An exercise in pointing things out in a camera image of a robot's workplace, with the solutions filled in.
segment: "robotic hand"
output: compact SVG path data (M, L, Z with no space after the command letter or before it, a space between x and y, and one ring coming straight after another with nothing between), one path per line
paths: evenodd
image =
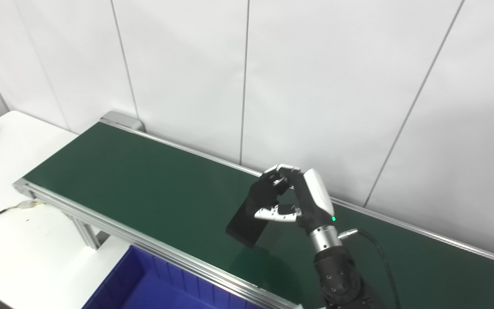
M298 203L280 205L277 197L291 187ZM267 221L296 222L316 251L313 263L327 309L384 308L355 269L333 220L333 205L318 172L311 169L303 174L299 168L280 164L252 184L226 232L252 247Z

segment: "metal leg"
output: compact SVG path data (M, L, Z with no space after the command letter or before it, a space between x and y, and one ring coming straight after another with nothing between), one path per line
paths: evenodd
M72 222L74 222L77 231L79 231L79 234L81 235L83 241L87 246L93 248L94 250L100 248L100 242L98 241L98 238L96 238L96 235L93 233L93 229L90 227L90 225L70 215L68 215L68 217L72 220Z

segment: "blue bin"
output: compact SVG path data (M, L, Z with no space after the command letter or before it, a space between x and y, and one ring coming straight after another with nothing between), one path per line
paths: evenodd
M261 309L130 246L83 309Z

